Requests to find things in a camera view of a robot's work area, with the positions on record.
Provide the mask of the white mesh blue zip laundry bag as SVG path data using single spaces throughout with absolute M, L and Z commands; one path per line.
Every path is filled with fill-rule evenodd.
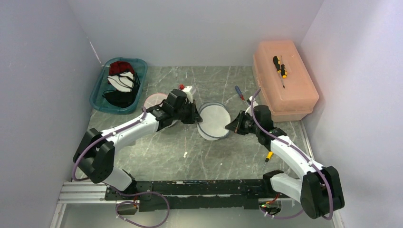
M 200 106 L 202 122 L 197 123 L 199 134 L 208 141 L 224 139 L 229 135 L 225 128 L 231 122 L 227 108 L 219 102 L 206 102 Z

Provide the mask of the pink zip mesh laundry bag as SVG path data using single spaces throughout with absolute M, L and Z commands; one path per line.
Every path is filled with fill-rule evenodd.
M 144 107 L 147 110 L 146 120 L 151 120 L 151 118 L 154 117 L 155 120 L 158 121 L 157 131 L 172 127 L 177 123 L 177 120 L 172 120 L 168 125 L 170 116 L 162 110 L 163 101 L 167 99 L 167 97 L 167 94 L 156 93 L 150 95 L 144 102 Z

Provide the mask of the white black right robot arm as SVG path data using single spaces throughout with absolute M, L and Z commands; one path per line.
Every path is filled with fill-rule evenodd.
M 274 126 L 266 105 L 257 105 L 250 113 L 240 111 L 225 128 L 240 135 L 254 134 L 261 145 L 281 158 L 297 175 L 292 178 L 281 170 L 265 173 L 262 192 L 267 197 L 285 194 L 299 202 L 312 219 L 329 219 L 334 211 L 345 206 L 336 168 L 325 167 L 302 152 L 282 129 Z

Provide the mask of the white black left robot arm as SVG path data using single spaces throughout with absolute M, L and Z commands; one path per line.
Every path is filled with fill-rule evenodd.
M 193 86 L 173 89 L 159 104 L 142 108 L 142 114 L 119 126 L 98 131 L 91 128 L 84 134 L 73 157 L 72 178 L 80 179 L 80 169 L 86 180 L 104 183 L 116 190 L 122 198 L 133 198 L 137 190 L 135 178 L 128 172 L 115 167 L 115 154 L 136 140 L 170 127 L 175 122 L 196 124 L 202 122 L 193 95 Z

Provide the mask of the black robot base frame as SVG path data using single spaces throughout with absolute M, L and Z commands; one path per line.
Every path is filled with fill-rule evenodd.
M 161 209 L 257 209 L 286 196 L 275 192 L 264 179 L 137 181 L 122 194 L 107 187 L 106 201 L 136 200 L 140 212 Z

